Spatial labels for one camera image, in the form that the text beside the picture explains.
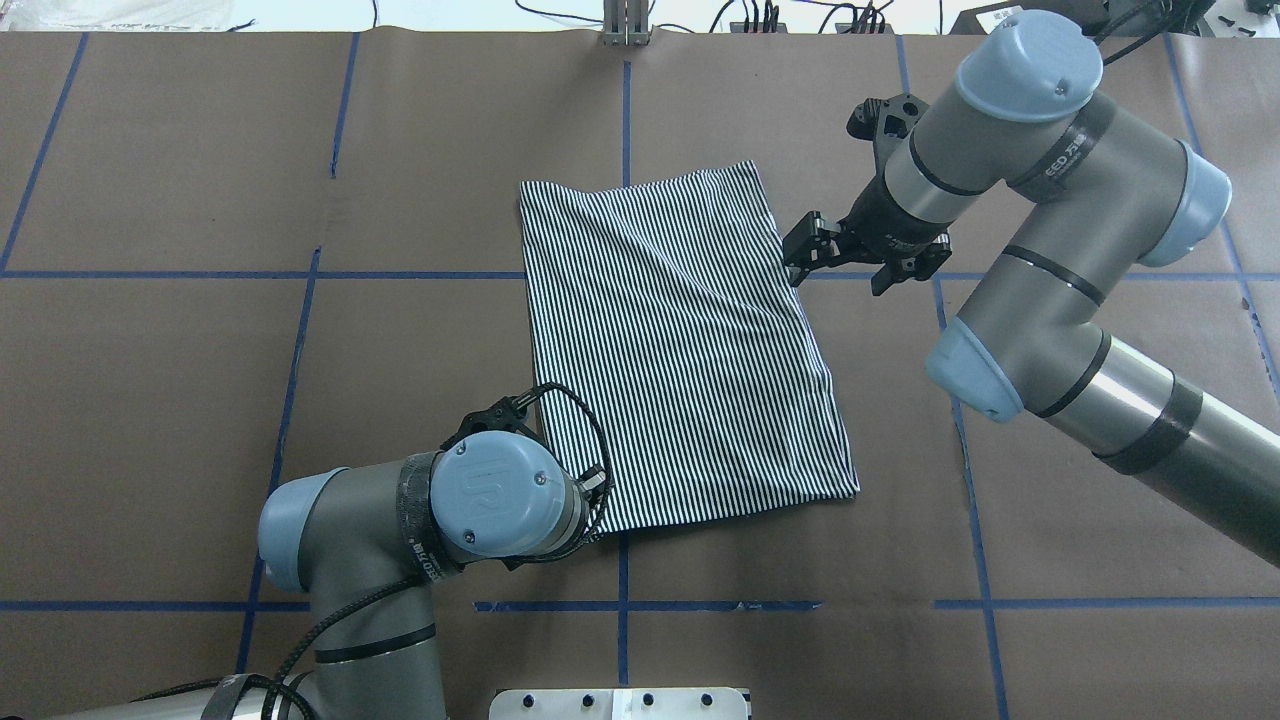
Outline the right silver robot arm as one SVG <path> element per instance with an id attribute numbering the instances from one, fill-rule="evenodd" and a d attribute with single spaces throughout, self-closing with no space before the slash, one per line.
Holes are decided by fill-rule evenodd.
<path id="1" fill-rule="evenodd" d="M 1005 183 L 1033 208 L 925 360 L 928 377 L 995 420 L 1030 413 L 1270 564 L 1277 436 L 1094 323 L 1135 264 L 1166 266 L 1221 222 L 1228 176 L 1100 90 L 1094 41 L 1053 12 L 1018 12 L 934 104 L 870 97 L 847 133 L 876 173 L 850 213 L 808 213 L 783 238 L 791 286 L 877 265 L 873 295 L 928 281 L 948 229 Z"/>

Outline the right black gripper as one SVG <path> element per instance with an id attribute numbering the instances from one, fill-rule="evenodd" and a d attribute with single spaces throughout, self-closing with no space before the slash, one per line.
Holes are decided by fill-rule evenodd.
<path id="1" fill-rule="evenodd" d="M 877 176 L 859 193 L 850 213 L 828 222 L 806 213 L 783 237 L 782 255 L 790 287 L 813 272 L 849 263 L 877 265 L 870 278 L 874 296 L 905 281 L 929 281 L 952 256 L 948 225 L 924 222 L 892 199 Z"/>

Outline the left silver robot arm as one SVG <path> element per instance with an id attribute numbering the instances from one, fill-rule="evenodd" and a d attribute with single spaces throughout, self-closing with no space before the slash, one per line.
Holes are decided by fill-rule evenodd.
<path id="1" fill-rule="evenodd" d="M 607 448 L 572 473 L 526 434 L 483 430 L 443 448 L 280 486 L 259 520 L 276 585 L 312 625 L 269 674 L 147 693 L 87 719 L 444 719 L 433 588 L 475 562 L 554 562 L 605 514 Z"/>

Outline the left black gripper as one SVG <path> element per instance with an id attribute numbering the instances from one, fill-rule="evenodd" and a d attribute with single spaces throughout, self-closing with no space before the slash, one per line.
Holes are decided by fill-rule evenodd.
<path id="1" fill-rule="evenodd" d="M 591 465 L 579 477 L 579 491 L 591 511 L 602 511 L 612 491 L 612 470 L 605 464 Z"/>

